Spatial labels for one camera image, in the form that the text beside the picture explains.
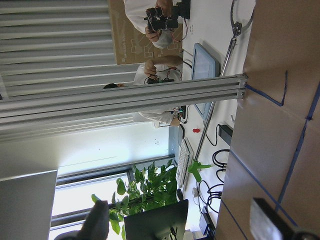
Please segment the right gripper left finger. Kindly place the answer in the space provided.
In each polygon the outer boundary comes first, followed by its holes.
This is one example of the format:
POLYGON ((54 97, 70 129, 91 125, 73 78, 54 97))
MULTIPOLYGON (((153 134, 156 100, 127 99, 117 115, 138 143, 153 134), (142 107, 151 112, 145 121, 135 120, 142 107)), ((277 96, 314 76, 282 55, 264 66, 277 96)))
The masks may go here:
POLYGON ((59 234, 55 240, 106 240, 109 235, 109 205, 97 200, 80 230, 59 234))

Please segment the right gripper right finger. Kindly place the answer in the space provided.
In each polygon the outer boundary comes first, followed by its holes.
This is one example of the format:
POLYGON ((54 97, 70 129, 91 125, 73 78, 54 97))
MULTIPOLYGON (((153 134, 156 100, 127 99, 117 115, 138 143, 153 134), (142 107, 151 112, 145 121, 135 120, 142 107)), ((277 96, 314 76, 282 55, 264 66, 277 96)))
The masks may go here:
POLYGON ((256 240, 318 240, 307 230, 289 226, 263 198, 254 197, 250 204, 250 232, 256 240))

